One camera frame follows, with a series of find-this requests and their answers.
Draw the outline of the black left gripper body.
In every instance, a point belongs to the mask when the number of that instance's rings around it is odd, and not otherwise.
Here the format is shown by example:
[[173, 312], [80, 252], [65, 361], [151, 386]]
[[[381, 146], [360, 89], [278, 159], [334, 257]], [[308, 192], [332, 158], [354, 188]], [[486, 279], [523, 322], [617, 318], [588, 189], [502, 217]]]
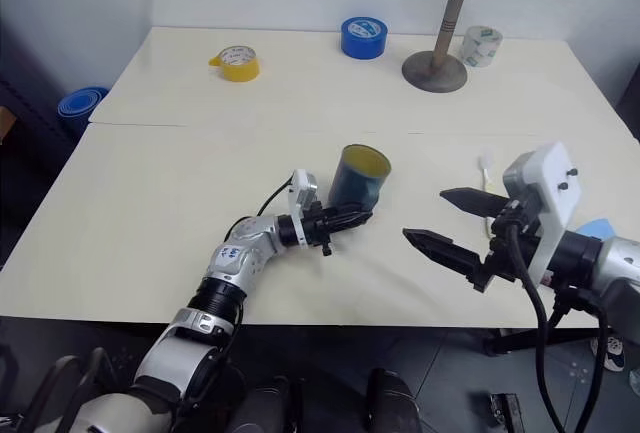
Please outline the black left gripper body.
[[332, 255], [330, 234], [340, 214], [339, 208], [324, 208], [319, 200], [313, 201], [303, 213], [302, 226], [306, 244], [310, 247], [320, 247], [325, 257]]

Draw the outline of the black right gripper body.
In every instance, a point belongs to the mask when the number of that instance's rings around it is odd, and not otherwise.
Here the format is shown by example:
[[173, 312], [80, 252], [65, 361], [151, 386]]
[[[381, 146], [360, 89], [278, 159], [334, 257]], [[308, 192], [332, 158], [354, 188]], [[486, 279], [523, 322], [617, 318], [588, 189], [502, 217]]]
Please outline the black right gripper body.
[[482, 196], [479, 216], [492, 217], [493, 238], [485, 262], [480, 265], [472, 281], [476, 291], [484, 293], [494, 276], [514, 282], [519, 279], [528, 291], [532, 280], [520, 240], [533, 237], [533, 227], [539, 226], [542, 200], [539, 196], [519, 196], [508, 199], [500, 196]]

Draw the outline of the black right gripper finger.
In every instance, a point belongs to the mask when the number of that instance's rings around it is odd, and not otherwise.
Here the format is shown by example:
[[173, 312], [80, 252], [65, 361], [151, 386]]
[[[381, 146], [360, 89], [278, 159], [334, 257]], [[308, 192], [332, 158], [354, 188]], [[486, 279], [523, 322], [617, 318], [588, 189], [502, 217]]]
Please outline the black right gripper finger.
[[409, 243], [427, 258], [463, 275], [471, 284], [489, 283], [489, 274], [477, 253], [458, 246], [452, 239], [430, 230], [404, 228], [402, 233]]
[[496, 218], [509, 199], [500, 195], [471, 187], [442, 190], [439, 196], [456, 208], [481, 218]]

